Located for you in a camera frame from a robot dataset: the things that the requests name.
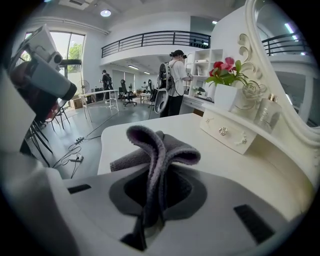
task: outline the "man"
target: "man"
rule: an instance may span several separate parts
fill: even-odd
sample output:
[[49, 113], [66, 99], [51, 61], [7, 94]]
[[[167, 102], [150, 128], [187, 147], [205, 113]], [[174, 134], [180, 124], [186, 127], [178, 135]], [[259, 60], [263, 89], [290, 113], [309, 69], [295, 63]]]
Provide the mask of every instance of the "man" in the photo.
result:
[[[102, 83], [103, 83], [103, 90], [106, 91], [106, 90], [113, 90], [113, 87], [112, 87], [112, 80], [111, 80], [111, 77], [110, 75], [107, 73], [107, 71], [104, 69], [102, 71]], [[110, 98], [110, 93], [106, 92], [105, 93], [105, 99], [106, 100], [109, 100]]]
[[169, 99], [164, 110], [160, 114], [161, 118], [179, 115], [185, 93], [183, 82], [193, 80], [193, 77], [188, 77], [187, 75], [183, 63], [184, 55], [182, 50], [176, 50], [172, 53], [172, 60], [169, 62], [169, 66], [171, 67], [174, 86], [169, 90]]

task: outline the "gray towel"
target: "gray towel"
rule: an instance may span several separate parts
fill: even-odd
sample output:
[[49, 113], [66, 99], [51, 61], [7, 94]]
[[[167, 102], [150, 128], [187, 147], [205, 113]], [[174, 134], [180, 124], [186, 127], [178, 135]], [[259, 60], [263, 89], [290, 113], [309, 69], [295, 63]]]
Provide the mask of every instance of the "gray towel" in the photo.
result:
[[110, 163], [111, 171], [119, 171], [144, 163], [150, 163], [146, 184], [146, 204], [143, 222], [150, 227], [157, 221], [158, 213], [166, 209], [166, 171], [173, 162], [194, 165], [201, 155], [194, 147], [151, 129], [134, 125], [128, 128], [128, 139], [140, 149]]

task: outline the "cap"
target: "cap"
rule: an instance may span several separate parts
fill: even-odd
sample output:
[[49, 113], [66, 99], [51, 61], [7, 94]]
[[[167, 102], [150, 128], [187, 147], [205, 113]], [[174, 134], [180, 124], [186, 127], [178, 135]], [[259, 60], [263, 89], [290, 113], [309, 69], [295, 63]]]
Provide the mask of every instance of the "cap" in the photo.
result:
[[270, 93], [269, 97], [268, 97], [268, 100], [270, 100], [272, 102], [278, 102], [278, 96]]

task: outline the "mirror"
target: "mirror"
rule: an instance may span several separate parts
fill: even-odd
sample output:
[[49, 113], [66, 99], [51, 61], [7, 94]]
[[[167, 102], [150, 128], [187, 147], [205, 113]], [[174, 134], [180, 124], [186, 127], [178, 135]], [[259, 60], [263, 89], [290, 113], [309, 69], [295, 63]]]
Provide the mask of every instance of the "mirror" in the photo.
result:
[[320, 126], [320, 77], [313, 53], [298, 26], [273, 1], [261, 1], [256, 18], [265, 53], [297, 115]]

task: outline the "glass bottle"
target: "glass bottle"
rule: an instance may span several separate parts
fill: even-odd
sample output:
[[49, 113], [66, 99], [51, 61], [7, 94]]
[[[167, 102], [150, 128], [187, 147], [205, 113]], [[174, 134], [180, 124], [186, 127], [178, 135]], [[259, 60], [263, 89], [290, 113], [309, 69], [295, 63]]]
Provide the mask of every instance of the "glass bottle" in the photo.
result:
[[277, 102], [278, 97], [272, 93], [268, 98], [263, 98], [254, 118], [254, 123], [268, 133], [275, 128], [282, 111], [282, 107]]

